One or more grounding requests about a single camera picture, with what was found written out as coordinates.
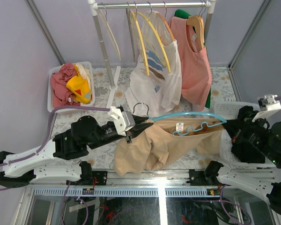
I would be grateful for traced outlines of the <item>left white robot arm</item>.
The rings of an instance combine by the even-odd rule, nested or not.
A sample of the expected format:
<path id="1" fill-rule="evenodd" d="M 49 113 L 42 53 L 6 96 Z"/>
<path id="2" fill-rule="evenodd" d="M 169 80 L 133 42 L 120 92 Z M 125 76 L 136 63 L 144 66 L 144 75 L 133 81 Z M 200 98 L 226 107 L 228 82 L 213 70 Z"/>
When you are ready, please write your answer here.
<path id="1" fill-rule="evenodd" d="M 66 185 L 92 185 L 98 176 L 92 173 L 92 166 L 86 161 L 75 165 L 57 165 L 89 154 L 109 143 L 124 139 L 131 143 L 133 138 L 152 126 L 146 117 L 125 111 L 122 107 L 111 108 L 112 121 L 99 125 L 90 116 L 80 117 L 71 127 L 53 138 L 46 137 L 41 146 L 22 153 L 0 152 L 0 186 L 3 190 L 21 188 L 29 184 L 61 183 Z"/>

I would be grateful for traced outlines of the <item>blue hanger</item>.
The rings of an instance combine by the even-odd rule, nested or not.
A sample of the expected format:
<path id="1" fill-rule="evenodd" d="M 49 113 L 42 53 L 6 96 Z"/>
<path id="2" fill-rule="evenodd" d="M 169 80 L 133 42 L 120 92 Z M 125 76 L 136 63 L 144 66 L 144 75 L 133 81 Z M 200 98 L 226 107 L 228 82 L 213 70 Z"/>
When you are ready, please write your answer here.
<path id="1" fill-rule="evenodd" d="M 223 117 L 219 116 L 219 115 L 216 115 L 214 113 L 209 113 L 209 112 L 176 112 L 176 113 L 170 113 L 170 114 L 166 114 L 166 115 L 162 115 L 162 116 L 159 116 L 159 117 L 155 117 L 155 118 L 151 118 L 149 117 L 148 115 L 148 112 L 149 112 L 149 106 L 145 103 L 136 103 L 134 106 L 133 106 L 133 113 L 135 112 L 135 108 L 137 105 L 145 105 L 147 107 L 147 112 L 146 112 L 146 115 L 148 116 L 149 119 L 151 119 L 152 121 L 156 122 L 156 121 L 159 121 L 159 120 L 163 120 L 163 119 L 168 119 L 168 118 L 172 118 L 172 117 L 179 117 L 179 116 L 208 116 L 208 117 L 212 117 L 212 118 L 215 118 L 215 119 L 218 119 L 220 122 L 219 123 L 215 123 L 213 125 L 209 125 L 209 123 L 207 121 L 202 121 L 200 123 L 200 127 L 199 128 L 194 128 L 192 126 L 189 126 L 186 128 L 186 132 L 185 133 L 181 133 L 179 130 L 176 130 L 174 131 L 172 134 L 173 135 L 178 135 L 178 136 L 186 136 L 187 134 L 189 134 L 189 130 L 191 129 L 193 132 L 198 132 L 198 131 L 201 131 L 203 130 L 204 128 L 204 125 L 206 125 L 206 127 L 208 128 L 212 128 L 212 127 L 215 127 L 215 126 L 218 126 L 218 125 L 222 125 L 224 123 L 227 122 L 227 120 L 225 120 Z"/>

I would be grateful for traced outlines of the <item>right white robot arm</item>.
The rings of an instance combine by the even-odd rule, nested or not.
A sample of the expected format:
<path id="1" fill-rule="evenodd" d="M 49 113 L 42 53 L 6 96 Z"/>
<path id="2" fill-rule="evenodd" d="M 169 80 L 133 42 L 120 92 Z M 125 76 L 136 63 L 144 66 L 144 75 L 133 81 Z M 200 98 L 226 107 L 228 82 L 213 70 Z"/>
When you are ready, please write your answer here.
<path id="1" fill-rule="evenodd" d="M 266 119 L 253 118 L 258 111 L 245 105 L 238 111 L 237 118 L 224 123 L 231 138 L 231 152 L 242 163 L 264 163 L 270 160 L 281 169 L 281 121 L 270 125 Z M 228 169 L 222 163 L 211 161 L 205 171 L 189 171 L 189 184 L 227 184 L 235 186 L 270 205 L 281 215 L 281 182 L 265 182 L 253 179 Z"/>

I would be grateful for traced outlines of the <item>beige t shirt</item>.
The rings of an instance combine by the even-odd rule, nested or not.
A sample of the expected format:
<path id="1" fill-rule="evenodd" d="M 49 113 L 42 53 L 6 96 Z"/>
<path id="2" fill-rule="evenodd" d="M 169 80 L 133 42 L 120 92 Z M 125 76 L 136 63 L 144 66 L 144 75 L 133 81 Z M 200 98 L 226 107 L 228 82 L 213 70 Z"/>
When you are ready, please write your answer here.
<path id="1" fill-rule="evenodd" d="M 118 142 L 118 175 L 165 168 L 204 168 L 220 152 L 223 126 L 216 119 L 168 118 L 154 122 L 131 143 Z"/>

